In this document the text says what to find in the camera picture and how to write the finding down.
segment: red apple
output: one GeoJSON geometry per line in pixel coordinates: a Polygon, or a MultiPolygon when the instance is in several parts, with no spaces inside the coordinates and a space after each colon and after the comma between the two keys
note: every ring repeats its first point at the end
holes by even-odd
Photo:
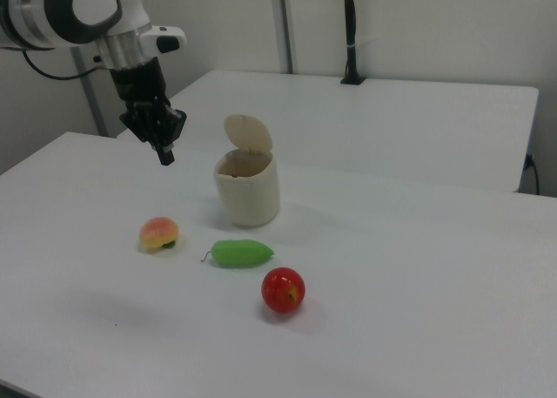
{"type": "Polygon", "coordinates": [[[296,271],[288,267],[279,267],[265,276],[261,284],[261,294],[270,309],[287,314],[298,309],[304,299],[305,283],[296,271]]]}

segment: toy fruit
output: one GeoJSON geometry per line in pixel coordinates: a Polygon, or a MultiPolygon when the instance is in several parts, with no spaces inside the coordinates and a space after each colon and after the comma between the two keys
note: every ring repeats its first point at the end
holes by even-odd
{"type": "Polygon", "coordinates": [[[149,219],[139,231],[139,240],[146,248],[172,248],[178,236],[178,224],[166,217],[149,219]]]}
{"type": "Polygon", "coordinates": [[[209,253],[221,267],[255,267],[268,261],[274,251],[252,239],[225,239],[217,241],[209,253]]]}
{"type": "Polygon", "coordinates": [[[263,279],[261,294],[265,304],[273,311],[287,314],[296,311],[305,296],[302,277],[288,267],[271,270],[263,279]]]}

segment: power cord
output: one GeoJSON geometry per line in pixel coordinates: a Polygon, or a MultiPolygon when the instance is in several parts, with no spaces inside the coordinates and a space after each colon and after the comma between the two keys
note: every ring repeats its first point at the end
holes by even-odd
{"type": "Polygon", "coordinates": [[[25,57],[25,61],[27,61],[27,64],[29,64],[34,71],[36,71],[41,76],[45,76],[46,78],[51,78],[52,80],[65,81],[65,80],[75,80],[77,78],[84,78],[85,76],[88,76],[92,72],[97,71],[99,69],[98,67],[94,67],[88,71],[77,74],[76,76],[67,76],[67,77],[52,76],[51,74],[45,73],[44,71],[39,69],[36,65],[34,65],[33,62],[30,60],[29,56],[27,55],[26,50],[22,50],[21,52],[23,53],[23,57],[25,57]]]}
{"type": "Polygon", "coordinates": [[[536,195],[539,195],[540,194],[540,178],[538,176],[538,167],[536,167],[536,164],[534,162],[534,156],[532,154],[527,154],[526,159],[524,160],[524,167],[522,168],[522,170],[525,172],[530,167],[532,167],[534,169],[534,176],[536,178],[536,195]]]}

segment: white tabletop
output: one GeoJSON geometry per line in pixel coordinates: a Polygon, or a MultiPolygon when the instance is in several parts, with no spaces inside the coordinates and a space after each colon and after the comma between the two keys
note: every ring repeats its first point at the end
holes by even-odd
{"type": "Polygon", "coordinates": [[[244,113],[268,125],[279,163],[512,192],[537,97],[526,87],[213,71],[171,102],[188,114],[177,146],[224,154],[233,147],[223,121],[244,113]]]}
{"type": "Polygon", "coordinates": [[[0,177],[0,379],[44,398],[557,396],[557,201],[280,165],[272,223],[228,224],[218,155],[66,134],[0,177]],[[138,231],[183,237],[149,255],[138,231]],[[275,258],[200,263],[220,239],[275,258]],[[266,311],[289,266],[306,298],[266,311]]]}

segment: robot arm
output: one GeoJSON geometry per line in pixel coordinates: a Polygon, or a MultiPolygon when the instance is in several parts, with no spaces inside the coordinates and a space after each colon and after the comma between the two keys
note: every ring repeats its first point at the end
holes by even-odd
{"type": "Polygon", "coordinates": [[[179,28],[152,26],[141,0],[0,0],[0,47],[50,50],[96,42],[127,112],[120,119],[174,161],[186,115],[171,108],[158,56],[185,47],[179,28]]]}

